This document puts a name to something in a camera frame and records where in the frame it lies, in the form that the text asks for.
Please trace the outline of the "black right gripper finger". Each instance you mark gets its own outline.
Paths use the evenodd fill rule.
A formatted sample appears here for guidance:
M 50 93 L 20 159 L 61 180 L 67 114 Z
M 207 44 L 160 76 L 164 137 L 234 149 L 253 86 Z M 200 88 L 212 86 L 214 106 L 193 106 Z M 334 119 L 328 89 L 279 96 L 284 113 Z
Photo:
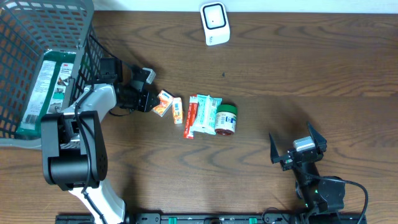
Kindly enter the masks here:
M 269 140 L 270 140 L 270 146 L 271 146 L 271 148 L 270 148 L 270 159 L 271 159 L 271 162 L 273 164 L 275 164 L 275 163 L 278 163 L 280 161 L 280 156 L 279 156 L 276 144 L 274 142 L 274 139 L 273 139 L 271 133 L 269 133 Z
M 324 153 L 327 149 L 327 140 L 310 124 L 310 122 L 307 122 L 307 128 L 315 143 L 315 147 L 321 153 Z

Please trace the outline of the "orange white tissue pack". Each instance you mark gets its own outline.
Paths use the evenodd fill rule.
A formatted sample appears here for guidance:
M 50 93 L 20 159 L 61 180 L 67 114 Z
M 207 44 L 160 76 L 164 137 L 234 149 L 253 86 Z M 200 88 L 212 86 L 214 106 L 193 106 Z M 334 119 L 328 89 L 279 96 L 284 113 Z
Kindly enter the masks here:
M 174 97 L 165 90 L 162 90 L 157 97 L 160 100 L 160 103 L 152 108 L 152 111 L 160 117 L 163 117 L 171 107 Z

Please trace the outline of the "red snack packet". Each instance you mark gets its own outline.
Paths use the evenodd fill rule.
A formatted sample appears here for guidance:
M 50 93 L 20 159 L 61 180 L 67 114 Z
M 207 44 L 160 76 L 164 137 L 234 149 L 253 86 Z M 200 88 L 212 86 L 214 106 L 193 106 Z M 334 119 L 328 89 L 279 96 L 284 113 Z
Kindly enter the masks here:
M 185 123 L 185 129 L 184 129 L 184 133 L 183 133 L 183 137 L 185 139 L 193 139 L 194 138 L 194 133 L 193 133 L 192 127 L 193 127 L 193 124 L 196 119 L 197 109 L 198 109 L 197 95 L 191 95 L 190 99 L 189 99 L 187 120 Z

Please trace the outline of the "white toilet wipes pack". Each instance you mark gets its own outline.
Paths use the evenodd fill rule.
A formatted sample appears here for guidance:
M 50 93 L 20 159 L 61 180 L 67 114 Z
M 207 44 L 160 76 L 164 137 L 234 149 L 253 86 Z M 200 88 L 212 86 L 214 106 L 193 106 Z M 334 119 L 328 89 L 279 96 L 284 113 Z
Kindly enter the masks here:
M 193 130 L 200 133 L 215 135 L 215 118 L 217 107 L 222 102 L 221 98 L 213 98 L 210 95 L 197 95 L 198 109 Z

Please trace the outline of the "green lid seasoning jar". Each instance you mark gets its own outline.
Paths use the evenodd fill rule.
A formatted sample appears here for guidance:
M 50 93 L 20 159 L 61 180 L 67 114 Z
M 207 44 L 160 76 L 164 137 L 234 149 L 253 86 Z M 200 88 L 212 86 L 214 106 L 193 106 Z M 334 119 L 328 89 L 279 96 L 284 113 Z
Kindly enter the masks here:
M 236 131 L 237 107 L 222 104 L 217 107 L 215 119 L 215 133 L 230 136 Z

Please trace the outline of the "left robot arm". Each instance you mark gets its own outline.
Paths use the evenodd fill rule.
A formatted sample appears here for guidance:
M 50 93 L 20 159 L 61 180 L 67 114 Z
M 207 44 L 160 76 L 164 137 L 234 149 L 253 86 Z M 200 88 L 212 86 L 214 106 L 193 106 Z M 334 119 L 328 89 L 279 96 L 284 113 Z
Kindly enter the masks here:
M 115 107 L 149 112 L 160 100 L 146 88 L 155 71 L 130 66 L 131 76 L 125 84 L 124 66 L 118 58 L 102 58 L 99 71 L 90 70 L 90 79 L 76 102 L 41 119 L 44 179 L 78 197 L 90 211 L 88 215 L 57 215 L 56 223 L 136 221 L 106 178 L 108 157 L 101 121 Z

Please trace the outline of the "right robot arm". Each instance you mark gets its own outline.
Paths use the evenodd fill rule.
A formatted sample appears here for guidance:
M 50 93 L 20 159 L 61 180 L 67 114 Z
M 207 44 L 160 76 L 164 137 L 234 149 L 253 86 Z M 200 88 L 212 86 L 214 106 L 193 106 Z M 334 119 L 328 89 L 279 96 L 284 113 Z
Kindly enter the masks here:
M 272 136 L 270 158 L 283 171 L 294 172 L 299 195 L 315 213 L 333 213 L 344 208 L 345 184 L 339 177 L 321 177 L 315 165 L 323 159 L 327 140 L 308 123 L 309 136 L 293 142 L 293 148 L 281 156 Z

